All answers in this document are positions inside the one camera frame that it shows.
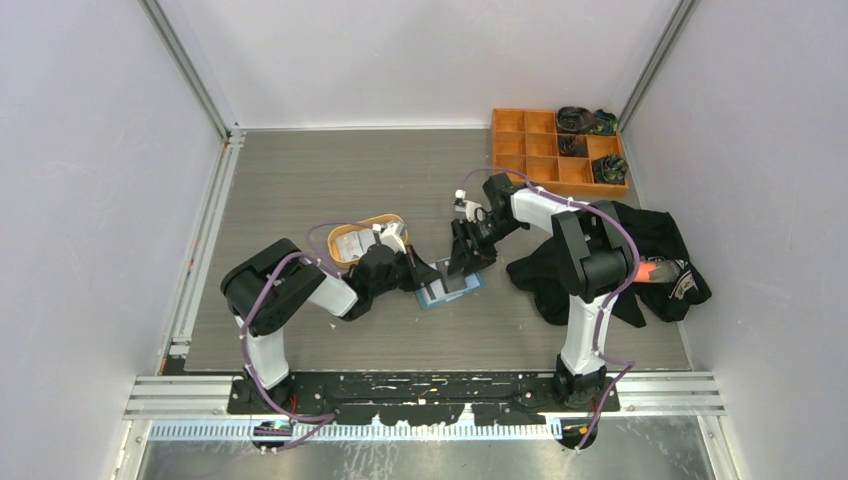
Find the orange oval plastic tray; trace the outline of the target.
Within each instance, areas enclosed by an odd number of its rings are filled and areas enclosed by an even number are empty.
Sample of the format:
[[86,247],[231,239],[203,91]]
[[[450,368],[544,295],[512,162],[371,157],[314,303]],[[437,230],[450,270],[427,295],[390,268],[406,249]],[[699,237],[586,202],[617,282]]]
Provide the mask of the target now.
[[388,247],[393,253],[407,253],[407,244],[406,222],[392,213],[338,226],[327,238],[331,259],[342,269],[358,264],[378,247]]

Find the black card with gold chip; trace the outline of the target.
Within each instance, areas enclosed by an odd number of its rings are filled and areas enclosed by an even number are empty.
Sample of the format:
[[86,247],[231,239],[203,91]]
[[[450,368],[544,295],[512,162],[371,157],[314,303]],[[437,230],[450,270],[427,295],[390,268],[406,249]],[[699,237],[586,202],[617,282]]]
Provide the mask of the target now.
[[467,289],[468,283],[461,272],[449,274],[445,271],[443,274],[443,287],[446,294],[453,294]]

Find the blue leather card holder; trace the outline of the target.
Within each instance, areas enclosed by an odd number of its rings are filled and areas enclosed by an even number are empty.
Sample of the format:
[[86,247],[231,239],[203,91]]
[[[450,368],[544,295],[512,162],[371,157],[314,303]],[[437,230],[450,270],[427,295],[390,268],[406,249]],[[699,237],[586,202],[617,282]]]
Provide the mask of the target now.
[[[449,261],[449,260],[448,260],[447,258],[444,258],[444,259],[440,259],[440,260],[438,260],[438,261],[436,261],[436,262],[440,262],[440,261],[444,261],[444,262],[447,264],[447,272],[448,272],[448,261]],[[467,281],[467,283],[468,283],[468,288],[467,288],[467,289],[465,289],[465,290],[463,290],[463,291],[461,291],[461,292],[457,292],[457,293],[453,293],[453,294],[447,294],[447,297],[446,297],[445,299],[443,299],[442,301],[439,301],[439,302],[437,302],[437,303],[435,303],[435,304],[429,305],[429,306],[425,306],[425,305],[423,305],[423,304],[422,304],[422,302],[421,302],[421,300],[420,300],[420,293],[419,293],[419,291],[420,291],[422,288],[421,288],[421,289],[419,289],[419,290],[416,290],[416,291],[415,291],[415,296],[416,296],[416,298],[417,298],[417,300],[418,300],[418,303],[419,303],[420,307],[421,307],[423,310],[430,310],[430,309],[436,308],[436,307],[438,307],[438,306],[444,305],[444,304],[446,304],[446,303],[448,303],[448,302],[451,302],[451,301],[453,301],[453,300],[456,300],[456,299],[458,299],[458,298],[460,298],[460,297],[463,297],[463,296],[465,296],[465,295],[469,295],[469,294],[471,294],[471,293],[475,292],[476,290],[479,290],[480,288],[482,288],[482,287],[484,286],[484,282],[483,282],[482,277],[481,277],[481,274],[480,274],[479,272],[477,272],[477,273],[473,273],[473,274],[470,274],[470,275],[467,275],[467,276],[464,276],[464,277],[466,278],[466,281]]]

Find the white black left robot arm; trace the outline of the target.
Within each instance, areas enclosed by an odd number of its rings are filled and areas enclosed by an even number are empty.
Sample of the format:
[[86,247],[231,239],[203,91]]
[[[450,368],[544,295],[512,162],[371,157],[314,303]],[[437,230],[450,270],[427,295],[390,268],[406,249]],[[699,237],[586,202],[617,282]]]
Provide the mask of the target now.
[[225,275],[220,290],[239,327],[245,369],[256,381],[253,400],[269,413],[290,403],[284,326],[304,305],[350,322],[385,293],[412,293],[440,279],[440,272],[405,244],[374,245],[340,276],[287,238],[249,258]]

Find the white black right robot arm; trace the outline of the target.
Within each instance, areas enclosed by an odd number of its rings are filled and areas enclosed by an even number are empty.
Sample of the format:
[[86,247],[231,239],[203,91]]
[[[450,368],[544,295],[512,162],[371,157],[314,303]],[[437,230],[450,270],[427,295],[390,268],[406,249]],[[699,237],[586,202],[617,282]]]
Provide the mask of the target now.
[[450,274],[477,273],[497,259],[496,244],[519,228],[550,236],[552,273],[569,298],[566,339],[552,380],[556,402],[582,409],[605,395],[608,359],[602,353],[608,317],[619,294],[635,279],[638,249],[608,202],[594,204],[552,193],[515,171],[496,169],[483,184],[487,207],[454,194]]

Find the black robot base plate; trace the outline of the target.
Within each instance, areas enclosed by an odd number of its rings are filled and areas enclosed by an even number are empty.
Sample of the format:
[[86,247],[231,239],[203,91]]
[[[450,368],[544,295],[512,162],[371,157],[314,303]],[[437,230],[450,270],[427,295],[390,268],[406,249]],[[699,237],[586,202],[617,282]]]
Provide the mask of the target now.
[[548,415],[617,412],[611,391],[568,403],[550,372],[295,372],[269,391],[301,416],[333,416],[339,425],[452,425],[463,413],[476,426],[539,425]]

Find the white card with black stripe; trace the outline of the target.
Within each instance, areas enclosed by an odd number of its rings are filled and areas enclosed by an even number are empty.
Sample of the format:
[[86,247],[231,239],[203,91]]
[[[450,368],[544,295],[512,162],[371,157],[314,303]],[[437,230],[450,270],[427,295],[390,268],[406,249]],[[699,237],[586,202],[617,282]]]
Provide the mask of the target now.
[[446,290],[446,273],[447,273],[447,264],[444,261],[436,262],[432,265],[434,269],[439,273],[439,277],[437,280],[430,282],[425,287],[423,287],[420,293],[420,300],[423,305],[429,306],[435,304],[439,301],[442,301],[447,297]]

